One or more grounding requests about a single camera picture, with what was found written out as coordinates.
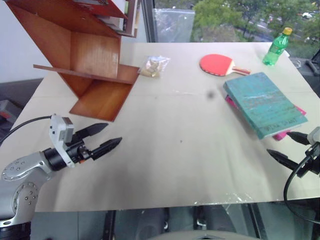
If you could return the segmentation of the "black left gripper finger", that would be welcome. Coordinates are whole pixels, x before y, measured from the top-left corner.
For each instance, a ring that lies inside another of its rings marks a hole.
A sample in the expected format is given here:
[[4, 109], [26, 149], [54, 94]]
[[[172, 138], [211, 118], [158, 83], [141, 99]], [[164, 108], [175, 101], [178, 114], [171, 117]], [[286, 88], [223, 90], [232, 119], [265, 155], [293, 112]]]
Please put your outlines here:
[[78, 130], [72, 135], [72, 142], [80, 142], [84, 138], [96, 135], [100, 133], [104, 128], [106, 128], [108, 125], [108, 123], [95, 123], [81, 130]]
[[107, 153], [115, 149], [120, 144], [122, 139], [123, 139], [122, 137], [117, 137], [102, 143], [98, 148], [90, 152], [90, 158], [92, 158], [93, 160], [96, 160], [106, 155]]

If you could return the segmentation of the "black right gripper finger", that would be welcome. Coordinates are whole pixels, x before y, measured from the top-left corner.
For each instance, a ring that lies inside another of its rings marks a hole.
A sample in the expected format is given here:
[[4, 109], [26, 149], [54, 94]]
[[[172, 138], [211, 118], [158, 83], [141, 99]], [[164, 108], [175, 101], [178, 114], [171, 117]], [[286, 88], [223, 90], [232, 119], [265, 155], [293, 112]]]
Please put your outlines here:
[[297, 131], [290, 131], [287, 135], [293, 139], [295, 142], [300, 143], [302, 145], [309, 145], [310, 142], [308, 140], [308, 135], [306, 133], [301, 133]]
[[266, 151], [278, 163], [280, 163], [281, 165], [285, 166], [286, 168], [288, 168], [288, 169], [290, 169], [292, 171], [298, 166], [298, 164], [296, 162], [290, 160], [287, 155], [285, 155], [285, 154], [283, 154], [283, 153], [281, 153], [279, 151], [272, 150], [272, 149], [267, 149]]

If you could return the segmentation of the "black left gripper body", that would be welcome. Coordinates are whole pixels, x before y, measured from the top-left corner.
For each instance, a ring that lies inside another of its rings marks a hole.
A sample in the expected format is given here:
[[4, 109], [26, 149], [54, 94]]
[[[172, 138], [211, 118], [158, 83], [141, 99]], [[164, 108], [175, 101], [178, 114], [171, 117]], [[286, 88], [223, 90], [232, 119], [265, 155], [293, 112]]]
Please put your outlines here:
[[66, 153], [73, 163], [85, 162], [93, 156], [92, 151], [86, 147], [84, 142], [87, 137], [88, 135], [74, 134], [71, 141], [66, 143]]

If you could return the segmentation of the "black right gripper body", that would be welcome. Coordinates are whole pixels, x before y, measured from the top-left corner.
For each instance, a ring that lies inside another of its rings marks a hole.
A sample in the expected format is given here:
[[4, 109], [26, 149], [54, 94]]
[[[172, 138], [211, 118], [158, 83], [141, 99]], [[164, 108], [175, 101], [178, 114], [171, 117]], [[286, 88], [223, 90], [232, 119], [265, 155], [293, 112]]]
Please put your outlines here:
[[320, 174], [320, 143], [317, 141], [305, 151], [307, 161], [304, 164], [306, 171], [316, 175]]

